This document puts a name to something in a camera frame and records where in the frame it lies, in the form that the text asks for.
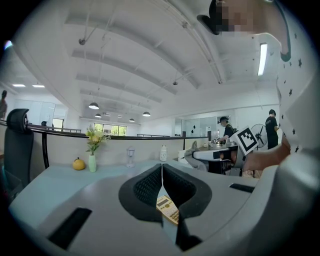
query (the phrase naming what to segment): man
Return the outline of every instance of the man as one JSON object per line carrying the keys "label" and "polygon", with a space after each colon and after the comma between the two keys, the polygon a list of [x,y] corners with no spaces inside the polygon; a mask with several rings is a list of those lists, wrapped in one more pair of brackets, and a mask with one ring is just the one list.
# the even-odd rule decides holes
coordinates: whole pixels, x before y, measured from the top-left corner
{"label": "man", "polygon": [[268,150],[275,148],[278,145],[278,134],[279,130],[277,120],[276,120],[276,112],[271,109],[269,111],[269,117],[265,121],[265,130],[268,138]]}
{"label": "man", "polygon": [[8,109],[6,97],[7,97],[7,91],[3,90],[2,96],[1,96],[1,102],[0,102],[0,119],[1,120],[5,120],[7,109]]}
{"label": "man", "polygon": [[[282,143],[267,151],[247,155],[243,171],[264,170],[279,165],[288,155],[302,148],[320,147],[315,139],[320,124],[319,58],[314,46],[297,19],[275,0],[213,0],[210,18],[199,15],[198,20],[212,34],[242,32],[244,36],[269,34],[280,45],[276,89],[280,102]],[[307,132],[299,115],[313,111],[312,132]]]}
{"label": "man", "polygon": [[224,140],[229,139],[232,135],[234,135],[235,130],[232,127],[232,125],[229,123],[229,118],[226,116],[223,116],[220,118],[219,123],[221,124],[222,127],[225,127],[224,130],[224,135],[222,138],[219,138],[217,141],[218,142],[223,142]]}

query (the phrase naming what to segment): green vase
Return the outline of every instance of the green vase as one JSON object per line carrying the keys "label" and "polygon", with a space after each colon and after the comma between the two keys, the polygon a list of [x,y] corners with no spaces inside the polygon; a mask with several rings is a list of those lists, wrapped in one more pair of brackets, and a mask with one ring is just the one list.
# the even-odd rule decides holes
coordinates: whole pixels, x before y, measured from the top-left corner
{"label": "green vase", "polygon": [[97,162],[95,155],[89,156],[89,171],[92,173],[95,173],[97,171]]}

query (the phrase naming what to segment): black office chair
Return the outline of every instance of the black office chair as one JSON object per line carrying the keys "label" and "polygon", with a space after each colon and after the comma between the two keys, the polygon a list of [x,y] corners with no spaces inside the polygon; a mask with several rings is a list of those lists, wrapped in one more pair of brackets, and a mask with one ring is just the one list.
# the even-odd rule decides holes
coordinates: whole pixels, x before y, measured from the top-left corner
{"label": "black office chair", "polygon": [[30,183],[34,132],[27,127],[28,111],[29,109],[16,108],[9,113],[6,119],[2,179],[7,192],[16,191],[17,187],[22,190]]}

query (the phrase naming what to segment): electric fan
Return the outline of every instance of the electric fan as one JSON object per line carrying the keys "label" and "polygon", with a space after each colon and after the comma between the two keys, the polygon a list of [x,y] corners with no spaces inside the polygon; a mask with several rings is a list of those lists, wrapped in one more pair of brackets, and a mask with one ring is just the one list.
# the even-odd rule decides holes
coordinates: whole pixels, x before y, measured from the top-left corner
{"label": "electric fan", "polygon": [[254,125],[251,128],[251,131],[255,136],[256,141],[258,142],[258,145],[256,146],[256,150],[264,147],[268,143],[266,127],[263,124],[259,123]]}

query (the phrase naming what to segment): bottle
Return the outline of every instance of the bottle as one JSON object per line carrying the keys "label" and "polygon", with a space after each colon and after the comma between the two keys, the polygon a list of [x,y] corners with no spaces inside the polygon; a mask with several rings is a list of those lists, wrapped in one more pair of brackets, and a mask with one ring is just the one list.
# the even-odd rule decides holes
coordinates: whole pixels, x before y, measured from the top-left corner
{"label": "bottle", "polygon": [[160,151],[160,161],[165,162],[167,161],[168,149],[165,145],[162,145]]}

